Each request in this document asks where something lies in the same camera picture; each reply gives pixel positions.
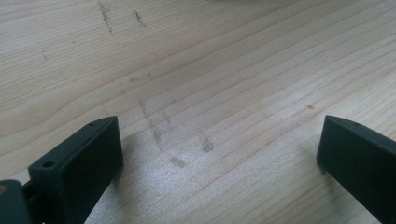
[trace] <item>dark stain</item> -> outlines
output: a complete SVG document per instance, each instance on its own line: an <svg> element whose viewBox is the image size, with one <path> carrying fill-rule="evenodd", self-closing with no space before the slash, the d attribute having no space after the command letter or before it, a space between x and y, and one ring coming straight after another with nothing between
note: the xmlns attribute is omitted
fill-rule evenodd
<svg viewBox="0 0 396 224"><path fill-rule="evenodd" d="M137 13L137 11L134 11L134 14L136 15L136 21L140 24L140 28L147 27L147 25L143 23L142 17Z"/></svg>
<svg viewBox="0 0 396 224"><path fill-rule="evenodd" d="M202 147L203 151L207 153L207 152L210 152L211 150L213 150L213 148L214 148L214 144L208 138L206 138L204 140L203 147Z"/></svg>
<svg viewBox="0 0 396 224"><path fill-rule="evenodd" d="M112 29L111 29L110 25L108 24L108 20L109 20L108 12L110 12L110 9L106 8L100 1L98 1L98 5L100 8L100 11L102 12L103 20L106 23L107 29L111 33Z"/></svg>
<svg viewBox="0 0 396 224"><path fill-rule="evenodd" d="M178 167L178 168L184 168L184 167L187 165L186 162L184 162L183 160L178 159L178 158L176 158L176 157L172 157L171 162L172 162L172 164L173 164L174 166L176 166L176 167Z"/></svg>

